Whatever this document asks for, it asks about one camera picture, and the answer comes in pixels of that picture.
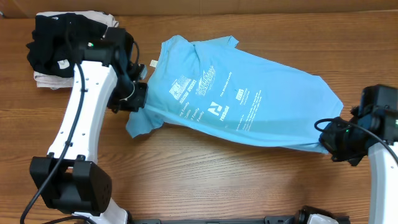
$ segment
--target folded clothes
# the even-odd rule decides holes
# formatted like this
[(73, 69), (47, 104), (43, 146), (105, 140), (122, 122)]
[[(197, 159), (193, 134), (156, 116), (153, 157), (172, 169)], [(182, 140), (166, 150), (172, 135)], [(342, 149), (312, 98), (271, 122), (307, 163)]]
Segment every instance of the folded clothes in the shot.
[[(115, 20), (114, 16), (110, 14), (104, 14), (103, 12), (96, 11), (77, 11), (77, 12), (40, 12), (37, 16), (52, 17), (58, 19), (58, 15), (63, 15), (67, 13), (78, 14), (85, 16), (87, 19), (92, 21), (100, 22), (107, 27), (117, 27), (119, 22)], [(60, 60), (57, 62), (60, 69), (65, 69), (70, 66), (67, 59)], [(38, 71), (34, 72), (34, 80), (37, 82), (37, 87), (47, 87), (51, 89), (67, 88), (73, 86), (73, 77), (63, 78), (56, 75), (49, 75), (47, 73), (40, 73)]]
[(131, 113), (132, 137), (164, 122), (253, 146), (326, 152), (313, 125), (343, 104), (318, 76), (235, 49), (174, 36), (162, 44), (147, 103)]

